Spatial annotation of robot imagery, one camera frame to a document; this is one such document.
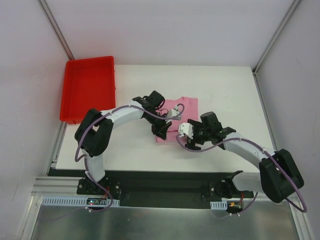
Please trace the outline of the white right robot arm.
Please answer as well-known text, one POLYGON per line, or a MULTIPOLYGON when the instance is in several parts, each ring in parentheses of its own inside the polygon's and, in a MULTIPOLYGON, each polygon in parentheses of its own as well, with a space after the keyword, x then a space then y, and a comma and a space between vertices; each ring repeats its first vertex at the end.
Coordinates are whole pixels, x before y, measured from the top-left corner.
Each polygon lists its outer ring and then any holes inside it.
POLYGON ((256 173, 238 170, 225 177, 214 188, 223 198, 234 198, 250 191, 264 193, 274 203, 280 203, 305 184, 288 150, 259 146, 235 129, 223 127, 212 111, 202 114, 200 121, 188 119, 183 122, 178 132, 186 138, 184 146, 191 152, 203 152, 201 146, 210 142, 213 147, 236 154, 258 169, 256 173))

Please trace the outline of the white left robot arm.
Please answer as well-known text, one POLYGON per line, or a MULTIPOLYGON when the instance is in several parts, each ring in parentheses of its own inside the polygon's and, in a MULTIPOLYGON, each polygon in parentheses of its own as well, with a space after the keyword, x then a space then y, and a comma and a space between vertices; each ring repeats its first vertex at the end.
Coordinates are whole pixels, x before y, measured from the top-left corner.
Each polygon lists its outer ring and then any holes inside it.
POLYGON ((105 194, 108 187, 105 183, 106 173, 103 154, 107 149, 112 131, 131 121, 145 119, 151 125, 154 136, 166 140, 169 127, 174 120, 180 119, 179 106, 176 105, 167 113, 162 114, 165 98, 157 91, 147 96, 134 97, 127 105, 109 111, 90 109, 79 127, 74 138, 77 149, 74 160, 84 160, 85 176, 78 186, 78 193, 105 194))

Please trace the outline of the pink t shirt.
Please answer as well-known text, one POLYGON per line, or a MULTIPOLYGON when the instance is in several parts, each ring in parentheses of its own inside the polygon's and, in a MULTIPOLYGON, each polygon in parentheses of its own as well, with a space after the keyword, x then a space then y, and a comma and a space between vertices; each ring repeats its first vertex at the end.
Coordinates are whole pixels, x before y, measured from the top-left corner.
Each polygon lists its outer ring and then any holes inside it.
POLYGON ((166 140, 161 139, 156 136, 156 143, 172 143, 176 141, 176 135, 178 134, 179 124, 186 123, 188 119, 192 119, 197 121, 199 118, 198 111, 198 98, 186 97, 182 96, 178 99, 167 99, 162 106, 162 108, 158 111, 161 114, 167 114, 169 110, 173 109, 177 104, 184 105, 184 111, 182 113, 180 120, 173 120, 172 125, 168 128, 166 134, 166 140))

